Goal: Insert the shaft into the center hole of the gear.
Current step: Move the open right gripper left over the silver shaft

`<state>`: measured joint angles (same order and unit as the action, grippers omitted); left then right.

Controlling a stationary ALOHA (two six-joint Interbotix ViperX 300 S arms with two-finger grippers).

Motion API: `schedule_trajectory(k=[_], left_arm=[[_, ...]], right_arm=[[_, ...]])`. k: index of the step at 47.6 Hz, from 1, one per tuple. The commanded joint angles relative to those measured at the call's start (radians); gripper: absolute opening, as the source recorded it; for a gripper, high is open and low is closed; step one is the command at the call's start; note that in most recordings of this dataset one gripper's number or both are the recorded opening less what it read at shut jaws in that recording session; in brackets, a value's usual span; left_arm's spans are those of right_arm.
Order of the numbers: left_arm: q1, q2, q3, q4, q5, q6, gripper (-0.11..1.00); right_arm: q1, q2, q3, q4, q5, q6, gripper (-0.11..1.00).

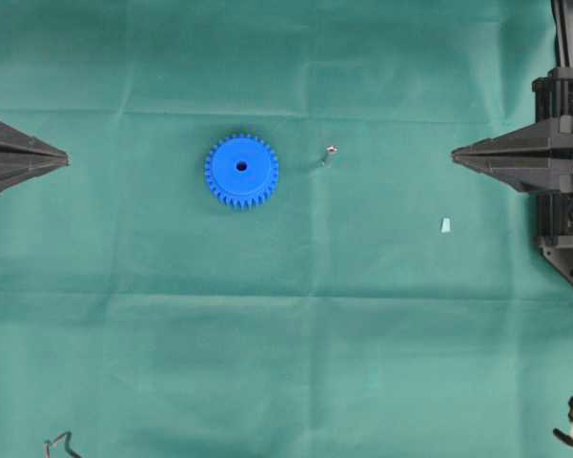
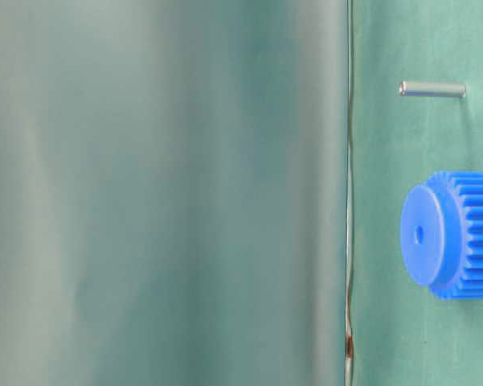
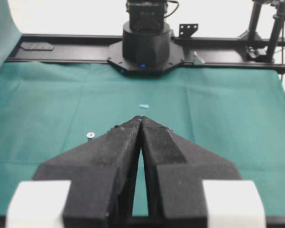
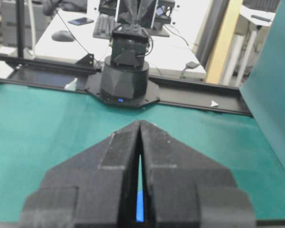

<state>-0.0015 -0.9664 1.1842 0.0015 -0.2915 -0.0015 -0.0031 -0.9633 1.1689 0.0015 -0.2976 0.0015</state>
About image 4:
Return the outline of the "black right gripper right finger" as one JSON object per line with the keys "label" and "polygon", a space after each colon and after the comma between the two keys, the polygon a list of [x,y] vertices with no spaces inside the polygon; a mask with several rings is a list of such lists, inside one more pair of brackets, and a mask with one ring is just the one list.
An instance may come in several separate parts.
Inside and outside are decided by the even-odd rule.
{"label": "black right gripper right finger", "polygon": [[230,169],[147,121],[140,132],[153,227],[255,227],[249,196]]}

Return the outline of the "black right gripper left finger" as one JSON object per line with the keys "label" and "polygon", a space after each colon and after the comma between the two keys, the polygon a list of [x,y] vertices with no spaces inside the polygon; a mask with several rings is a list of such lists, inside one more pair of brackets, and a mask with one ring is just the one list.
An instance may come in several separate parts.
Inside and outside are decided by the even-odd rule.
{"label": "black right gripper left finger", "polygon": [[140,122],[50,168],[24,203],[21,228],[114,228],[134,204]]}

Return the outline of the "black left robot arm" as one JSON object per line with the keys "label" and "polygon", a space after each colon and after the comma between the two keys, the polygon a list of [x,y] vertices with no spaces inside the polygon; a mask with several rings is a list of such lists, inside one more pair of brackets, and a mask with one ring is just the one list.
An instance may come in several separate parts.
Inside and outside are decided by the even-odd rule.
{"label": "black left robot arm", "polygon": [[90,75],[85,91],[104,103],[141,107],[159,101],[159,86],[149,80],[145,60],[154,48],[149,30],[156,23],[171,23],[173,0],[102,0],[98,11],[113,16],[118,26],[110,30],[111,55],[101,72]]}

